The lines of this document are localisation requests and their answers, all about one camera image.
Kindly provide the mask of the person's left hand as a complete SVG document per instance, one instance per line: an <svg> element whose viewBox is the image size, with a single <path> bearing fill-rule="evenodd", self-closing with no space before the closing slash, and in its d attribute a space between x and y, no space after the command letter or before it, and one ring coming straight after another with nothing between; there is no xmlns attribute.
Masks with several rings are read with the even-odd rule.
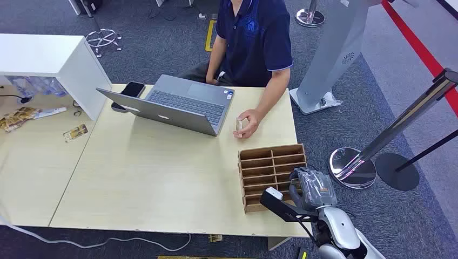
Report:
<svg viewBox="0 0 458 259"><path fill-rule="evenodd" d="M233 132L233 136L237 139L250 138L253 135L253 133L258 129L264 117L265 113L259 109L249 109L244 111L237 117L237 122L242 122L246 119L248 121L248 124L241 129L235 130Z"/></svg>

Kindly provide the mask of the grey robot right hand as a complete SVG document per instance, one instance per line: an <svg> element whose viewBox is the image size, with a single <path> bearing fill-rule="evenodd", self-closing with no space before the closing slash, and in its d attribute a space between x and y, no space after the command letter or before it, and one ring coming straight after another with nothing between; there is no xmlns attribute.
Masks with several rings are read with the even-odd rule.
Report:
<svg viewBox="0 0 458 259"><path fill-rule="evenodd" d="M289 194L298 208L311 212L323 206L337 205L336 192L329 175L297 167L290 173L289 179Z"/></svg>

